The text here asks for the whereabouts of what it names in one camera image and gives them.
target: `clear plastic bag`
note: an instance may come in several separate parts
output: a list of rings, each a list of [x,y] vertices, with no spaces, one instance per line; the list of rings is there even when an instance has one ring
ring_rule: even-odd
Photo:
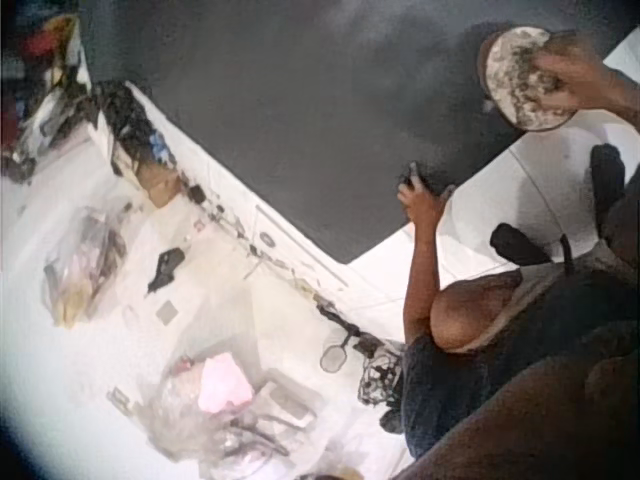
[[[228,438],[223,427],[237,411],[210,414],[200,409],[203,368],[204,362],[182,357],[144,404],[135,406],[134,414],[149,441],[170,460],[217,463],[225,455]]]
[[[91,316],[126,256],[119,228],[130,209],[130,203],[113,213],[86,207],[71,221],[44,267],[45,305],[56,325],[71,328],[83,315]]]
[[[133,414],[172,461],[197,460],[208,480],[291,480],[315,414],[269,382],[251,402],[216,414],[198,405],[204,363],[181,357]]]

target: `black boot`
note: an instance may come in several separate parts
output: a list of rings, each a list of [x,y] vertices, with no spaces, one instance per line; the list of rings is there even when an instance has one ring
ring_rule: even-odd
[[[591,183],[596,215],[596,229],[602,237],[602,225],[614,203],[624,196],[624,163],[620,151],[605,143],[591,150]]]
[[[501,223],[491,234],[489,244],[496,253],[520,267],[550,263],[551,257],[517,228]]]

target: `dark gray floor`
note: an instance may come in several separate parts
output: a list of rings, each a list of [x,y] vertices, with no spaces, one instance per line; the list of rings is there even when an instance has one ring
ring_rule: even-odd
[[[475,65],[514,23],[578,28],[600,53],[637,0],[91,0],[94,81],[128,79],[334,259],[405,222],[398,176],[425,162],[437,190],[518,136],[482,111]]]

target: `red object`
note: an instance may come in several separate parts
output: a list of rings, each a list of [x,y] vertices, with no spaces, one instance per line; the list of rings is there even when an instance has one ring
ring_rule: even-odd
[[[52,53],[56,48],[58,39],[54,32],[43,30],[27,38],[22,44],[22,53],[27,57],[41,57]]]

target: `dark shirt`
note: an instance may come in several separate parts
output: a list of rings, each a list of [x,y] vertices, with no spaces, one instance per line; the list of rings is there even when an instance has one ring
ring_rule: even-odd
[[[514,376],[570,349],[585,334],[613,321],[638,321],[636,289],[603,273],[556,282],[483,349],[448,354],[430,335],[404,357],[402,420],[414,458],[424,455]]]

